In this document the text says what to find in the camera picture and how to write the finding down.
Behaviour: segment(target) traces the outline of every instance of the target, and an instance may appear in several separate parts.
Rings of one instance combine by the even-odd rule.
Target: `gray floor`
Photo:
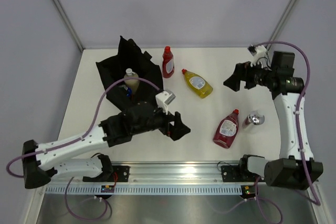
[[[317,223],[309,203],[296,193],[280,188],[261,186],[260,195],[276,202],[284,215],[283,223]],[[103,203],[86,201],[89,196],[69,196],[73,211],[86,218],[99,216]],[[238,196],[112,196],[111,218],[96,223],[113,224],[224,224],[224,223],[267,223],[261,216],[255,201],[240,205],[229,214],[220,211],[231,208],[240,201]],[[279,221],[277,210],[262,204],[265,213],[273,222]],[[46,195],[38,224],[87,223],[67,214],[63,195]]]

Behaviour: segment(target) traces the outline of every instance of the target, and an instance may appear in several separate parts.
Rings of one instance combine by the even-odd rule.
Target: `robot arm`
[[[139,102],[94,126],[89,135],[75,143],[71,141],[83,134],[45,144],[37,144],[34,140],[25,142],[23,154],[42,151],[40,154],[23,159],[25,187],[37,188],[49,183],[51,178],[74,176],[85,176],[87,181],[90,178],[100,182],[106,181],[113,172],[108,156],[99,155],[90,159],[71,158],[89,151],[129,142],[132,136],[137,134],[158,129],[172,140],[179,140],[189,133],[190,129],[182,123],[178,112],[172,115],[167,110],[174,98],[175,95],[172,92],[163,91],[156,95],[158,106]],[[67,144],[66,147],[46,151]]]
[[[260,47],[249,47],[252,54],[259,53],[262,57],[265,50]],[[302,162],[306,162],[312,182],[316,181],[323,173],[322,163],[315,162],[309,147],[306,124],[304,118],[304,102],[300,103],[300,129],[304,149],[299,146],[296,128],[296,103],[304,87],[301,78],[293,77],[294,54],[275,51],[271,68],[263,68],[254,62],[238,63],[235,71],[224,85],[234,91],[239,91],[240,81],[245,81],[246,89],[256,85],[266,86],[272,94],[274,105],[279,118],[281,149],[280,159],[267,161],[264,157],[244,155],[240,160],[240,170],[246,170],[265,178],[268,186],[277,186],[291,189],[306,190],[309,184],[303,170]],[[304,151],[306,160],[301,160],[300,152]]]

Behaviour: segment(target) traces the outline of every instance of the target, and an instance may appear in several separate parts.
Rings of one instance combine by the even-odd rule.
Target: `red bottle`
[[[174,67],[174,56],[170,51],[170,47],[164,48],[163,53],[163,62],[162,62],[162,76],[164,78],[169,78],[173,75],[175,67]]]
[[[214,143],[219,146],[229,149],[238,133],[239,110],[234,110],[232,114],[225,117],[219,124],[214,136]]]

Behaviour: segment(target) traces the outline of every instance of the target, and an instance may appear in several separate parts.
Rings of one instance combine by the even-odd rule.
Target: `metal corner post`
[[[78,49],[80,50],[80,52],[83,52],[83,50],[85,49],[82,42],[80,41],[80,38],[78,37],[78,34],[76,33],[73,25],[70,22],[70,19],[68,18],[60,0],[51,0],[54,4],[54,6],[56,7],[57,12],[59,13],[62,21],[64,22],[65,26],[67,27],[67,29],[69,30],[74,42],[76,43]]]
[[[277,25],[275,26],[271,36],[269,37],[268,41],[271,41],[271,40],[276,40],[281,31],[283,30],[284,26],[286,25],[286,22],[288,20],[288,18],[290,17],[290,14],[292,13],[295,5],[297,4],[298,0],[289,0],[284,12],[282,13]],[[272,47],[271,44],[269,44],[267,46],[267,50],[269,50],[270,48]]]

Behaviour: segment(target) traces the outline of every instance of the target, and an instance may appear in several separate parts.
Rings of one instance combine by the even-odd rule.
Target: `bottle label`
[[[174,59],[171,59],[166,64],[166,72],[170,73],[171,71],[173,71],[173,69],[174,69]]]
[[[205,85],[205,80],[198,76],[191,77],[189,82],[196,89],[201,89]]]
[[[223,136],[234,136],[237,132],[237,125],[229,120],[224,120],[219,132]]]

